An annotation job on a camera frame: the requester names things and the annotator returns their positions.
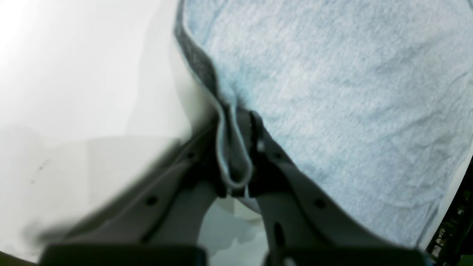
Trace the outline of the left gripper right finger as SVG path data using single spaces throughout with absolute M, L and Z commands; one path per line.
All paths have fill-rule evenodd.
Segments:
M 265 266 L 424 266 L 425 256 L 357 224 L 309 180 L 249 112 L 255 174 L 249 194 L 260 207 L 269 245 Z

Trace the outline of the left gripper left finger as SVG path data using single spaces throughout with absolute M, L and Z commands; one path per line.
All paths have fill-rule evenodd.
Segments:
M 216 126 L 181 148 L 165 170 L 94 229 L 49 245 L 39 266 L 207 266 L 198 245 L 203 218 L 219 196 Z

